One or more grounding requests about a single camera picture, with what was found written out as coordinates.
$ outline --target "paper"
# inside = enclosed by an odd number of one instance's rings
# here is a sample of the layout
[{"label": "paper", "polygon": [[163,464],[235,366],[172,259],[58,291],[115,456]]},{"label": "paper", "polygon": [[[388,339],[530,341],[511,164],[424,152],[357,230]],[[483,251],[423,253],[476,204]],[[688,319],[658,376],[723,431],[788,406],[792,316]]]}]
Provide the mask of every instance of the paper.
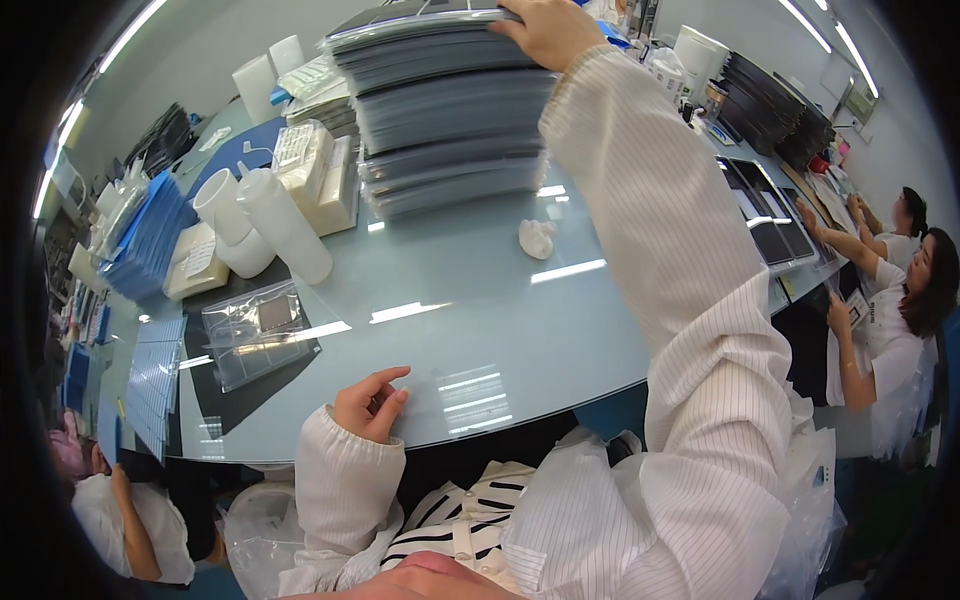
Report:
[{"label": "paper", "polygon": [[274,151],[274,162],[282,169],[290,164],[306,161],[306,147],[314,131],[312,124],[297,125],[280,132]]},{"label": "paper", "polygon": [[107,464],[111,466],[117,464],[121,427],[116,400],[100,396],[100,406],[97,409],[97,444],[104,453]]},{"label": "paper", "polygon": [[209,139],[204,142],[203,146],[200,147],[200,152],[206,152],[207,150],[216,146],[217,142],[230,135],[230,131],[231,129],[229,127],[222,127],[214,132],[213,135],[211,135]]},{"label": "paper", "polygon": [[786,292],[787,296],[794,298],[797,296],[797,291],[793,287],[793,281],[790,280],[788,276],[780,276],[780,283],[783,284],[783,291]]},{"label": "paper", "polygon": [[188,278],[198,275],[210,266],[210,260],[213,258],[213,251],[216,249],[217,240],[207,240],[200,246],[192,249],[190,255],[186,257],[184,270]]},{"label": "paper", "polygon": [[857,235],[857,228],[853,223],[850,212],[847,210],[847,204],[843,198],[833,191],[827,178],[822,175],[808,173],[807,179],[813,186],[813,190],[816,192],[821,204],[830,213],[830,218],[833,219],[833,222],[850,235]]}]

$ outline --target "striped lab coat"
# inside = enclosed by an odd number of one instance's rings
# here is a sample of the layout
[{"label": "striped lab coat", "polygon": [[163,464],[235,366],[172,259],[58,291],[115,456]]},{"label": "striped lab coat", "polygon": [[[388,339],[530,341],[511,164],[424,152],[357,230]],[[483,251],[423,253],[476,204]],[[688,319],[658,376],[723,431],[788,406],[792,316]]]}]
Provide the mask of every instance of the striped lab coat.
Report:
[{"label": "striped lab coat", "polygon": [[[652,75],[608,46],[564,74],[540,120],[586,199],[609,270],[639,319],[649,452],[610,468],[583,428],[532,474],[499,545],[531,598],[753,598],[788,513],[790,348],[769,274],[704,142]],[[321,408],[297,450],[306,550],[284,594],[346,589],[400,533],[403,444],[349,434]]]}]

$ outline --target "sleeve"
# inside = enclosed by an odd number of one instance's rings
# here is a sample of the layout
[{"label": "sleeve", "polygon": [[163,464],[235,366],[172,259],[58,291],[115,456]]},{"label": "sleeve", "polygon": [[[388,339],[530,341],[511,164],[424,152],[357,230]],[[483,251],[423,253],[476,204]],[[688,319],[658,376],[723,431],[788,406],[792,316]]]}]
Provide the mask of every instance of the sleeve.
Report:
[{"label": "sleeve", "polygon": [[917,371],[924,345],[920,338],[910,337],[898,338],[871,362],[877,402],[900,390]]},{"label": "sleeve", "polygon": [[[103,474],[93,477],[104,477]],[[87,493],[95,481],[85,481],[77,487],[77,495],[72,502],[73,514],[84,528],[86,538],[97,550],[100,558],[121,577],[132,577],[127,549],[123,542],[123,528],[117,527],[109,515],[99,506],[98,498]]]},{"label": "sleeve", "polygon": [[887,245],[887,262],[901,270],[910,262],[916,250],[916,240],[905,235],[891,235],[883,243]]},{"label": "sleeve", "polygon": [[581,55],[540,129],[653,356],[639,478],[657,541],[618,597],[754,597],[788,519],[790,347],[769,272],[707,143],[622,52]]},{"label": "sleeve", "polygon": [[879,258],[876,262],[876,277],[874,277],[874,281],[876,281],[878,289],[886,290],[903,285],[906,281],[906,273],[904,273],[900,267],[890,264],[883,258]]},{"label": "sleeve", "polygon": [[403,442],[377,444],[355,436],[333,420],[332,410],[321,407],[300,431],[297,510],[306,548],[297,556],[298,568],[281,574],[283,594],[344,588],[338,583],[343,578],[334,576],[357,555],[364,558],[359,570],[379,567],[379,558],[367,556],[376,553],[368,551],[372,544],[385,549],[389,530],[396,532],[402,522],[394,498],[406,465]]}]

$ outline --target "dark hair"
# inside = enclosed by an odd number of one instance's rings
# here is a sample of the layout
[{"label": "dark hair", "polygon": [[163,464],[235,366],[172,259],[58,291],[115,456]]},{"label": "dark hair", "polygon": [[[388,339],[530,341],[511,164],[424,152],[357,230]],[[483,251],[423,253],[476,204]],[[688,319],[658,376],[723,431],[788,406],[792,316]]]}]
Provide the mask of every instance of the dark hair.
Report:
[{"label": "dark hair", "polygon": [[960,258],[956,245],[940,228],[931,229],[929,235],[937,241],[930,261],[930,281],[922,291],[908,295],[900,304],[900,313],[910,331],[922,338],[934,335],[956,308],[957,288],[960,287]]},{"label": "dark hair", "polygon": [[926,226],[926,202],[912,187],[903,188],[903,200],[906,202],[907,214],[913,218],[913,225],[910,226],[910,237],[923,238],[929,230]]}]

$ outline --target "sticker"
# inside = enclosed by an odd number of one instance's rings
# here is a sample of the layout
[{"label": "sticker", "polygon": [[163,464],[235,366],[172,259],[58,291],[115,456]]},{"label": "sticker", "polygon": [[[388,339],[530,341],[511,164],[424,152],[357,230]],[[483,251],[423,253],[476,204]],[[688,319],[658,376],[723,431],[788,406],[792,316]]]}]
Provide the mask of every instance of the sticker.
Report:
[{"label": "sticker", "polygon": [[200,246],[192,249],[190,255],[186,257],[184,270],[187,277],[192,277],[202,273],[204,269],[210,266],[210,260],[213,259],[213,251],[216,249],[216,238],[203,242]]},{"label": "sticker", "polygon": [[790,277],[780,276],[780,283],[783,284],[783,290],[786,292],[787,296],[793,298],[797,295],[797,292],[793,287],[793,281],[790,280]]},{"label": "sticker", "polygon": [[330,151],[330,160],[326,162],[326,164],[330,165],[331,169],[343,166],[344,157],[347,154],[348,139],[348,136],[344,136],[333,142],[333,150]]}]

